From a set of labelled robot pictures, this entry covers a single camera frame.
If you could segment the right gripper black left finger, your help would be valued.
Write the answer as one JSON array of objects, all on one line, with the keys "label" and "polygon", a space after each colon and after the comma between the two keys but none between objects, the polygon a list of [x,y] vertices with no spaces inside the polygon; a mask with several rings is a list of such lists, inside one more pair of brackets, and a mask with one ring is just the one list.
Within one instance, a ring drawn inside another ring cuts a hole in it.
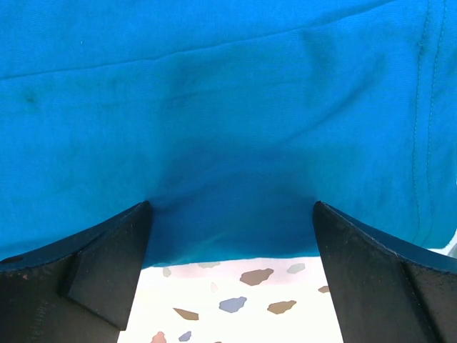
[{"label": "right gripper black left finger", "polygon": [[2,343],[109,343],[126,330],[151,232],[142,202],[1,260]]}]

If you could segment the blue t shirt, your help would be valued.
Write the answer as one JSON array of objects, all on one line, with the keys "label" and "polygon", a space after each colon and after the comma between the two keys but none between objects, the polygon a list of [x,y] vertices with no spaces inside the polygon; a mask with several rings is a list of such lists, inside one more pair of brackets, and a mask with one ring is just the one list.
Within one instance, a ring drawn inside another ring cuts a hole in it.
[{"label": "blue t shirt", "polygon": [[456,231],[454,1],[3,1],[1,256],[143,201],[145,263]]}]

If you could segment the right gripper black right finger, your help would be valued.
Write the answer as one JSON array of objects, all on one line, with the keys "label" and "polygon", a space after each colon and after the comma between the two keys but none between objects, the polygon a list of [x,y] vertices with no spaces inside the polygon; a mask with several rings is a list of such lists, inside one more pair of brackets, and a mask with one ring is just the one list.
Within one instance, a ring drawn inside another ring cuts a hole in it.
[{"label": "right gripper black right finger", "polygon": [[313,227],[345,342],[456,341],[456,259],[323,202]]}]

